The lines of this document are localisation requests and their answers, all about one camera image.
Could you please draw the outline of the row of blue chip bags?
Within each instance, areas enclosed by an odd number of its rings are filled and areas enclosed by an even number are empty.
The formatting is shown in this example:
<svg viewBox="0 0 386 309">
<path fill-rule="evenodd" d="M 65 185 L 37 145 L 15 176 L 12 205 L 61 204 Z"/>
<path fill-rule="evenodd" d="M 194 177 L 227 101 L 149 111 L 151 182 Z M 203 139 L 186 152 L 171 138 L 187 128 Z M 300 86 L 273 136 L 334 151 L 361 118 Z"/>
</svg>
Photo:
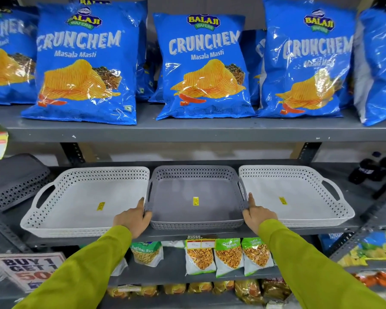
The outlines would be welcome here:
<svg viewBox="0 0 386 309">
<path fill-rule="evenodd" d="M 153 13 L 161 66 L 149 61 L 148 1 L 70 0 L 0 7 L 0 105 L 25 119 L 342 117 L 386 120 L 386 11 L 319 0 L 262 0 L 265 29 L 235 14 Z"/>
</svg>

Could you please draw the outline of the blue yellow snack packet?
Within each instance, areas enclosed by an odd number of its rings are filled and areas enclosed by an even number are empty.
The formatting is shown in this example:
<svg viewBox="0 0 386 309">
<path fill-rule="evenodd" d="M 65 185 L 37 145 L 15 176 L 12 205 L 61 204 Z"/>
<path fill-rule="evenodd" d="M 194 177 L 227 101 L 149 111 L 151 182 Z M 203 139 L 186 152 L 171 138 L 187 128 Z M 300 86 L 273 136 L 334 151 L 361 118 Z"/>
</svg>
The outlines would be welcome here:
<svg viewBox="0 0 386 309">
<path fill-rule="evenodd" d="M 342 267 L 367 266 L 369 260 L 386 261 L 386 232 L 372 232 L 337 263 Z"/>
</svg>

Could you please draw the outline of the person's left forearm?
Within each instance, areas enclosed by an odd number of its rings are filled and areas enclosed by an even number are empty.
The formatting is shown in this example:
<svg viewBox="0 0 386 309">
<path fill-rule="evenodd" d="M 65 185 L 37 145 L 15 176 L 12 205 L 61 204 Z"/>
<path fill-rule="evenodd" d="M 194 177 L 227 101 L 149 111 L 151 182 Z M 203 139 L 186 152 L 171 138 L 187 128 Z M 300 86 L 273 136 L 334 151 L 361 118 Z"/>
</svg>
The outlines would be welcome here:
<svg viewBox="0 0 386 309">
<path fill-rule="evenodd" d="M 12 309 L 96 309 L 131 241 L 128 228 L 112 227 L 67 258 L 49 279 Z"/>
</svg>

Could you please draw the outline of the person's right hand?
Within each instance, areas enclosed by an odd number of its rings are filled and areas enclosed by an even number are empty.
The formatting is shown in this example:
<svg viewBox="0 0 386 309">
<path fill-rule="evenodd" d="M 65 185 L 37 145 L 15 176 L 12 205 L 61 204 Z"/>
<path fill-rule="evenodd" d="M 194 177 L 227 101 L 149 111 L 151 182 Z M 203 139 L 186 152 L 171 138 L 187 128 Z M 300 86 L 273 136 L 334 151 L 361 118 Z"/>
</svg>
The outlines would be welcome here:
<svg viewBox="0 0 386 309">
<path fill-rule="evenodd" d="M 252 210 L 244 209 L 242 211 L 244 222 L 255 233 L 259 234 L 260 225 L 267 220 L 278 220 L 277 214 L 264 208 L 262 206 L 256 206 Z"/>
</svg>

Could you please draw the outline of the person's left hand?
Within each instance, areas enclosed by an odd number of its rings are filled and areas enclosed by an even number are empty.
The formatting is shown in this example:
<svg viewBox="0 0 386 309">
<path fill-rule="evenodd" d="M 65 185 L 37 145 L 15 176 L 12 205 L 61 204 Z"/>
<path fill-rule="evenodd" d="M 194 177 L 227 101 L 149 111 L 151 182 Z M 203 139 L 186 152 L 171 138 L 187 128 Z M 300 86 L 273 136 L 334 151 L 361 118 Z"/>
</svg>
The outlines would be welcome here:
<svg viewBox="0 0 386 309">
<path fill-rule="evenodd" d="M 113 219 L 113 227 L 123 226 L 129 230 L 132 239 L 137 239 L 149 226 L 151 218 L 151 211 L 144 210 L 144 214 L 141 214 L 135 207 L 116 215 Z"/>
</svg>

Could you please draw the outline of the white promotional sign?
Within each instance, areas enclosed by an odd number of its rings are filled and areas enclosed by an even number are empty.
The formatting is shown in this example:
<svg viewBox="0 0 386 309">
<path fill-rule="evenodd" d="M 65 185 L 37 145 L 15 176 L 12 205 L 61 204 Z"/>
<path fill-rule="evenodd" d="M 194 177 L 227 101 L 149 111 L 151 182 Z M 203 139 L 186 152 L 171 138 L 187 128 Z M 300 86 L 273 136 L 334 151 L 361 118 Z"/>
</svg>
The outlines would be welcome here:
<svg viewBox="0 0 386 309">
<path fill-rule="evenodd" d="M 22 291 L 30 293 L 49 279 L 65 260 L 63 253 L 5 253 L 0 254 L 0 270 Z"/>
</svg>

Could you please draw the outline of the white plastic packet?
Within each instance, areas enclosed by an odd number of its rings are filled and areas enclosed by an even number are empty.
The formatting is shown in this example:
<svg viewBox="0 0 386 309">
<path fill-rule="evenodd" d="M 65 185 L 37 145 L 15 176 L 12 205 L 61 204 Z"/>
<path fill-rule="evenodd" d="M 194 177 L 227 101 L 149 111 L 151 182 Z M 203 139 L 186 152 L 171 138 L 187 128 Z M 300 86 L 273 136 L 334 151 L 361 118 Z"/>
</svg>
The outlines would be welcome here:
<svg viewBox="0 0 386 309">
<path fill-rule="evenodd" d="M 119 264 L 115 267 L 113 270 L 111 276 L 120 276 L 125 268 L 128 267 L 128 263 L 126 261 L 126 258 L 124 257 Z"/>
</svg>

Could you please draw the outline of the green white snack packet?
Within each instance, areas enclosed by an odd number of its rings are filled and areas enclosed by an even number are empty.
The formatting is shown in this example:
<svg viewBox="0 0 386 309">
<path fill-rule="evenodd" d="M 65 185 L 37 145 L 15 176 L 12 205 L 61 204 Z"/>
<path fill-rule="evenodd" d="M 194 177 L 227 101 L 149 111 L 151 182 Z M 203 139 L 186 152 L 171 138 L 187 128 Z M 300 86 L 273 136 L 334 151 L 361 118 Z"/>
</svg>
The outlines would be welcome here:
<svg viewBox="0 0 386 309">
<path fill-rule="evenodd" d="M 157 267 L 164 259 L 161 242 L 137 242 L 132 243 L 130 250 L 137 264 L 149 267 Z"/>
<path fill-rule="evenodd" d="M 243 238 L 241 242 L 244 254 L 244 275 L 251 276 L 258 270 L 274 267 L 270 250 L 261 238 Z"/>
<path fill-rule="evenodd" d="M 216 272 L 213 249 L 186 249 L 186 275 L 199 275 Z"/>
<path fill-rule="evenodd" d="M 217 278 L 244 268 L 244 256 L 240 238 L 216 239 L 213 251 Z"/>
</svg>

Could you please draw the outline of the row of orange snack packets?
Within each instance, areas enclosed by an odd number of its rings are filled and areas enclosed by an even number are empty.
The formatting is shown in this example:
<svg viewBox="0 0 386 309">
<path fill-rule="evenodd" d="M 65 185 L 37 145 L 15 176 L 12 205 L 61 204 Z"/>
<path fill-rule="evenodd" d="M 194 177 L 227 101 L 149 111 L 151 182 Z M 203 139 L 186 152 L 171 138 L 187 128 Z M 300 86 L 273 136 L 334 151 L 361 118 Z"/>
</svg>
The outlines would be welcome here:
<svg viewBox="0 0 386 309">
<path fill-rule="evenodd" d="M 186 292 L 195 294 L 212 292 L 220 295 L 230 291 L 234 291 L 239 300 L 251 305 L 266 305 L 270 301 L 283 303 L 292 293 L 283 279 L 274 278 L 178 283 L 161 286 L 123 285 L 108 287 L 106 294 L 111 297 L 126 299 L 131 296 L 154 297 L 159 292 L 164 292 L 166 295 L 181 295 Z"/>
</svg>

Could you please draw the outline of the grey perforated plastic tray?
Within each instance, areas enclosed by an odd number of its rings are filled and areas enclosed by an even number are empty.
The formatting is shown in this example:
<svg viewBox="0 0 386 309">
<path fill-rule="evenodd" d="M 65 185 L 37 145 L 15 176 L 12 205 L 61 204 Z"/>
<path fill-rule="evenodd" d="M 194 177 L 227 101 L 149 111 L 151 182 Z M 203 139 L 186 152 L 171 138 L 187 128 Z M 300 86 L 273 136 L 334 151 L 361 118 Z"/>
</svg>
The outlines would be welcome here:
<svg viewBox="0 0 386 309">
<path fill-rule="evenodd" d="M 230 166 L 159 166 L 145 209 L 157 230 L 231 229 L 244 223 L 247 201 L 244 183 Z"/>
</svg>

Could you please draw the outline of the orange red snack packet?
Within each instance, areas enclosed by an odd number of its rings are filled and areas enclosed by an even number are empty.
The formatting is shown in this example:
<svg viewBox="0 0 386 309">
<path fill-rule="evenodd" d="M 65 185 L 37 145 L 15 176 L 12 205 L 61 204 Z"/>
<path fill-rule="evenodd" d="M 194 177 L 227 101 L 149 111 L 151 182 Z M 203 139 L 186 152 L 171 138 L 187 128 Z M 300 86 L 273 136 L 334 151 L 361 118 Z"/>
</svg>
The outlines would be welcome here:
<svg viewBox="0 0 386 309">
<path fill-rule="evenodd" d="M 382 286 L 386 288 L 386 271 L 363 271 L 352 274 L 357 280 L 366 287 Z"/>
</svg>

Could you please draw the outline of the person's right forearm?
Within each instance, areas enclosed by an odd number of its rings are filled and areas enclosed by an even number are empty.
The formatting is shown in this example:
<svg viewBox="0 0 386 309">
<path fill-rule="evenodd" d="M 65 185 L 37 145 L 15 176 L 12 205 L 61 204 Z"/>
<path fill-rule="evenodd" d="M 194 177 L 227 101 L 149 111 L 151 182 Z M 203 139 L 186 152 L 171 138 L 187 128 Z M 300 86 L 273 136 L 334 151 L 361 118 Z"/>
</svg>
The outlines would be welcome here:
<svg viewBox="0 0 386 309">
<path fill-rule="evenodd" d="M 258 226 L 303 309 L 386 309 L 386 300 L 276 219 Z"/>
</svg>

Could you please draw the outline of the white price label strip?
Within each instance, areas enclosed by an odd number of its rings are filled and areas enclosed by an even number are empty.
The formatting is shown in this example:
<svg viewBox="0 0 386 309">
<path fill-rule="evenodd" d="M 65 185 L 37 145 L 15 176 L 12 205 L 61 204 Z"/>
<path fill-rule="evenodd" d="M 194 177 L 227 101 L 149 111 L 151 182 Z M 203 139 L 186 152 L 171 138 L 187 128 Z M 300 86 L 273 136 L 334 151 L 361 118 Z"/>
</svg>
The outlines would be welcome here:
<svg viewBox="0 0 386 309">
<path fill-rule="evenodd" d="M 186 249 L 213 249 L 216 239 L 206 238 L 199 235 L 188 236 L 185 240 Z"/>
</svg>

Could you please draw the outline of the grey metal shelving rack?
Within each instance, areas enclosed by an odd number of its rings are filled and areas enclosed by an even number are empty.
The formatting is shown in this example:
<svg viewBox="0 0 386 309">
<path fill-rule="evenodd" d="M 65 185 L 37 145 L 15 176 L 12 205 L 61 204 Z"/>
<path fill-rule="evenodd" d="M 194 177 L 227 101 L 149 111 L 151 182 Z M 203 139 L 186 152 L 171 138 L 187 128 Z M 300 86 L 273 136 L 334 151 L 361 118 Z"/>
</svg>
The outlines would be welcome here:
<svg viewBox="0 0 386 309">
<path fill-rule="evenodd" d="M 386 192 L 378 201 L 372 202 L 370 190 L 359 188 L 347 181 L 347 175 L 342 170 L 332 169 L 336 163 L 312 164 L 314 156 L 324 142 L 358 143 L 386 141 L 386 122 L 380 126 L 364 127 L 355 116 L 352 109 L 344 110 L 344 118 L 296 118 L 296 119 L 164 119 L 156 121 L 161 107 L 159 105 L 143 103 L 138 106 L 137 121 L 134 126 L 119 126 L 112 124 L 97 124 L 85 122 L 63 122 L 23 119 L 20 113 L 28 105 L 0 106 L 0 125 L 8 133 L 10 140 L 22 143 L 59 143 L 64 154 L 69 158 L 71 167 L 111 166 L 114 162 L 86 162 L 80 157 L 78 143 L 249 143 L 249 142 L 304 142 L 297 159 L 255 159 L 248 162 L 259 164 L 305 165 L 317 168 L 318 171 L 335 179 L 335 183 L 347 189 L 342 190 L 351 206 L 356 211 L 356 218 L 349 219 L 337 227 L 304 227 L 295 228 L 295 232 L 308 234 L 309 232 L 332 233 L 337 228 L 354 233 L 346 235 L 348 239 L 341 240 L 340 247 L 335 244 L 333 257 L 353 244 L 358 236 L 369 235 L 370 231 L 386 231 Z M 29 249 L 23 238 L 14 233 L 11 224 L 18 216 L 0 216 L 0 252 L 22 251 Z M 231 295 L 182 294 L 179 296 L 159 295 L 152 298 L 139 297 L 128 302 L 116 298 L 102 301 L 101 309 L 198 309 L 233 308 L 241 305 L 234 292 Z"/>
</svg>

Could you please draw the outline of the white perforated plastic tray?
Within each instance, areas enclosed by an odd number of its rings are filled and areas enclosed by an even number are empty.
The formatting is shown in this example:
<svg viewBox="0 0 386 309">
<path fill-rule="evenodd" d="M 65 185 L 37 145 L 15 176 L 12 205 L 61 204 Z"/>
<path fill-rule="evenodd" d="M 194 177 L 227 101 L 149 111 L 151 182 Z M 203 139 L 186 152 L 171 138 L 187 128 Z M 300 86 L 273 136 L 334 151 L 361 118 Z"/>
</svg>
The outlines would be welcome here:
<svg viewBox="0 0 386 309">
<path fill-rule="evenodd" d="M 355 217 L 338 185 L 311 167 L 243 165 L 238 174 L 256 205 L 288 228 L 337 227 Z"/>
<path fill-rule="evenodd" d="M 39 238 L 101 236 L 116 215 L 137 207 L 149 179 L 143 166 L 66 170 L 37 192 L 20 227 Z"/>
</svg>

